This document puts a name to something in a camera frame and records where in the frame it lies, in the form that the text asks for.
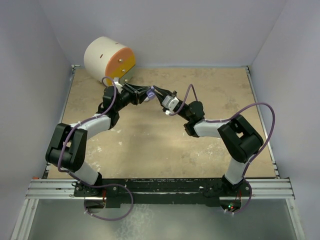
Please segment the purple earbud charging case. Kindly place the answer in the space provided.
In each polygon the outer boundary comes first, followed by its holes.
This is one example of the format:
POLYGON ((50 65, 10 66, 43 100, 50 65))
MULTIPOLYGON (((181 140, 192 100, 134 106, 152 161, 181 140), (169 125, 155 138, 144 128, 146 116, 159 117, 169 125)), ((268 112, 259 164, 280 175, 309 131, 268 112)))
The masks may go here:
POLYGON ((150 100, 154 99, 156 97, 155 88, 153 86, 151 86, 146 94, 147 94, 148 99, 150 99, 150 100))

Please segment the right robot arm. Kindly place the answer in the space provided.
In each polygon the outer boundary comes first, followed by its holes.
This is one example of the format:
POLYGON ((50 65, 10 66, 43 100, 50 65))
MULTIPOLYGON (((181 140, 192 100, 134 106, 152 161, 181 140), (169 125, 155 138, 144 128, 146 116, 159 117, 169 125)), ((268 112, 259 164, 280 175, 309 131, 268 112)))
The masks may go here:
POLYGON ((181 100, 175 91, 171 92, 157 86, 152 86, 150 90, 168 116, 178 115, 186 120, 184 129, 189 136, 220 138, 223 141, 231 160, 222 177, 222 190, 228 196, 235 195, 240 190, 249 160, 264 144, 261 135, 240 114, 227 120, 207 120, 203 103, 198 99, 186 103, 187 95, 181 100))

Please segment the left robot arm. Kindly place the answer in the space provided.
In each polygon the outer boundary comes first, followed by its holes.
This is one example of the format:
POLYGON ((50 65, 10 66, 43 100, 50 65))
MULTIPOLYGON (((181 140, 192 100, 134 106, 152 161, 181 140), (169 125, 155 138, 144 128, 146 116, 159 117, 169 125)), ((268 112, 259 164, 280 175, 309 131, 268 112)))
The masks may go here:
POLYGON ((106 87, 96 114, 74 124, 59 123, 55 127, 45 160, 59 172, 86 183, 85 190, 91 196, 98 196, 103 191, 102 176, 85 161, 87 140, 112 129, 120 118, 120 110, 129 104, 141 104, 153 89, 128 83, 120 90, 115 83, 106 87))

